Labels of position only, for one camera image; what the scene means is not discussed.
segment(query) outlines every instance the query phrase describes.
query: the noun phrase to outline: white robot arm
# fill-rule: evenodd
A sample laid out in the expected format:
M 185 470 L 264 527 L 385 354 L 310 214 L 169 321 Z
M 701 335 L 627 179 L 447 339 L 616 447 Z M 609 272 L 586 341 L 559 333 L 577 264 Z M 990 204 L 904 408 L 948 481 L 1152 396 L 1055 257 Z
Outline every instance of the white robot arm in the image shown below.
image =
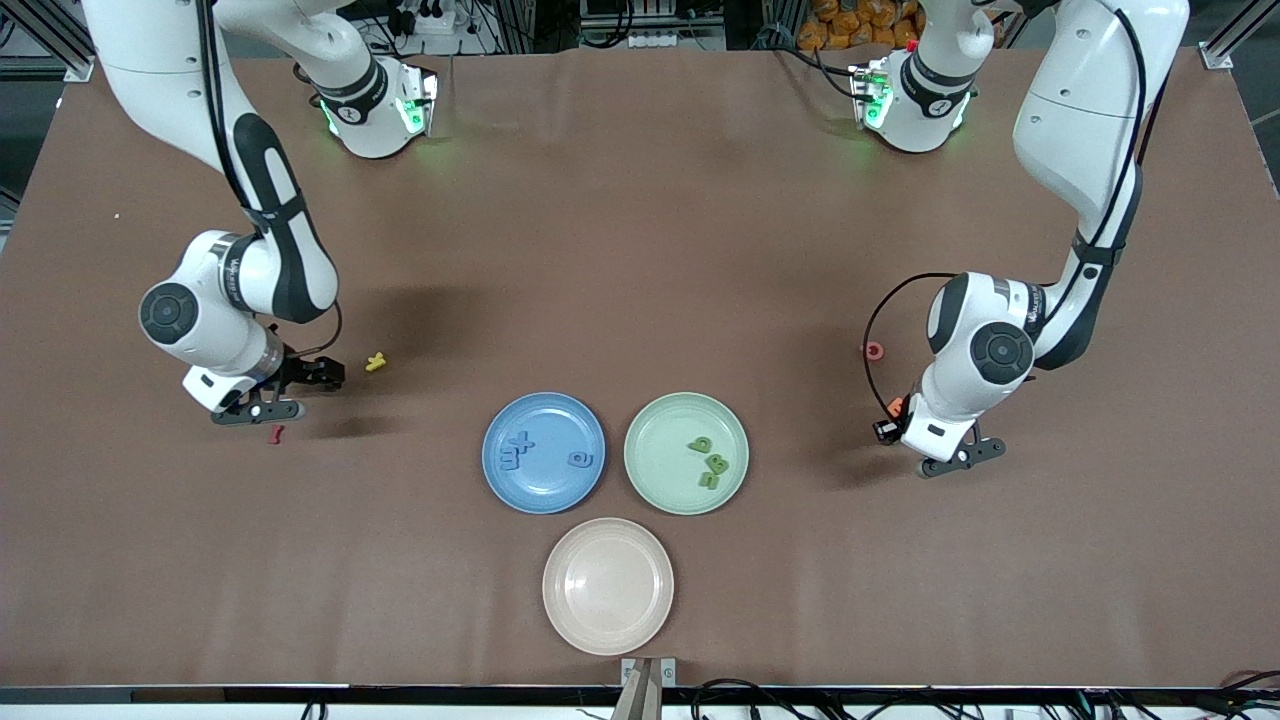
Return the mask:
M 934 361 L 902 414 L 877 424 L 882 442 L 925 456 L 925 475 L 969 468 L 978 450 L 983 459 L 1002 454 L 998 441 L 970 445 L 965 434 L 1033 366 L 1060 368 L 1088 346 L 1142 192 L 1133 160 L 1139 128 L 1169 74 L 1188 5 L 1064 0 L 1055 14 L 1057 31 L 1018 114 L 1014 147 L 1023 168 L 1079 214 L 1071 254 L 1050 286 L 964 273 L 934 297 L 927 323 Z
M 358 33 L 329 13 L 339 4 L 221 0 L 218 20 L 293 54 L 335 108 L 330 127 L 340 126 L 342 141 L 357 155 L 388 155 L 425 129 L 421 108 L 429 99 L 421 74 L 375 61 Z M 84 14 L 129 118 L 224 173 L 255 225 L 244 236 L 198 234 L 174 273 L 143 297 L 143 332 L 192 365 L 183 386 L 214 421 L 301 418 L 302 405 L 280 397 L 284 387 L 335 389 L 343 368 L 326 357 L 303 360 L 255 314 L 308 323 L 335 304 L 338 274 L 279 138 L 232 72 L 210 0 L 86 0 Z M 265 401 L 260 388 L 274 391 L 274 401 Z

